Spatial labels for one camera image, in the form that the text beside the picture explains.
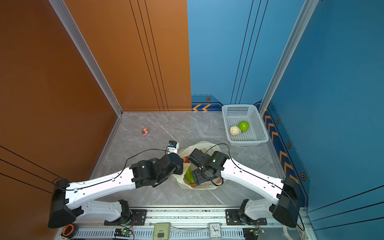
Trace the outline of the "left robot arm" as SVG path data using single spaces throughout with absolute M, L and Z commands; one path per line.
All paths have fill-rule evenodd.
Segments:
M 170 175 L 183 173 L 184 160 L 176 153 L 161 159 L 139 161 L 120 172 L 85 182 L 67 179 L 57 181 L 52 195 L 48 228 L 56 229 L 73 223 L 84 214 L 82 205 L 117 192 L 156 186 Z

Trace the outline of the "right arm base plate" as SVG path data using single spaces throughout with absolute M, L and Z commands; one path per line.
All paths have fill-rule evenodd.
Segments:
M 266 226 L 268 224 L 266 218 L 259 218 L 257 220 L 252 220 L 245 214 L 239 214 L 238 209 L 226 209 L 226 224 L 228 226 L 239 226 L 239 225 L 248 225 L 248 226 Z

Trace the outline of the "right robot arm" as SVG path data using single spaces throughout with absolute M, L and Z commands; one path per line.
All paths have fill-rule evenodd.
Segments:
M 243 200 L 238 216 L 246 225 L 256 225 L 260 218 L 274 218 L 280 224 L 296 228 L 301 221 L 300 188 L 291 178 L 273 178 L 235 161 L 230 154 L 215 151 L 212 155 L 194 149 L 189 161 L 196 166 L 192 171 L 196 185 L 214 179 L 236 182 L 264 197 L 263 200 Z

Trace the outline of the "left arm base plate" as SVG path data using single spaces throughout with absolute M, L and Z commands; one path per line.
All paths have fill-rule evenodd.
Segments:
M 147 217 L 147 210 L 133 209 L 127 213 L 122 212 L 121 216 L 112 222 L 104 221 L 104 226 L 143 226 Z

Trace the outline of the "yellow translucent plastic bag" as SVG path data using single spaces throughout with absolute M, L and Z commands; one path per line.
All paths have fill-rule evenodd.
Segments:
M 215 151 L 221 151 L 221 149 L 218 146 L 214 146 L 213 143 L 202 141 L 197 144 L 191 145 L 185 149 L 179 150 L 178 155 L 183 159 L 184 157 L 189 157 L 190 154 L 193 152 L 194 149 L 199 149 L 203 153 L 207 153 L 208 155 L 212 155 Z M 199 186 L 196 184 L 188 184 L 185 180 L 185 174 L 187 169 L 190 168 L 191 171 L 195 170 L 197 167 L 193 165 L 192 163 L 184 163 L 184 170 L 182 175 L 171 175 L 171 179 L 173 182 L 177 183 L 180 188 L 185 190 L 196 190 L 196 191 L 202 191 L 202 190 L 214 190 L 218 186 L 214 186 L 210 182 L 203 183 Z

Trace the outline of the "cream bumpy fruit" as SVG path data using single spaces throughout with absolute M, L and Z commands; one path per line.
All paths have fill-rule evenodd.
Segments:
M 237 135 L 240 135 L 241 133 L 242 133 L 242 130 L 238 126 L 233 126 L 230 128 L 230 134 L 232 136 L 237 136 Z

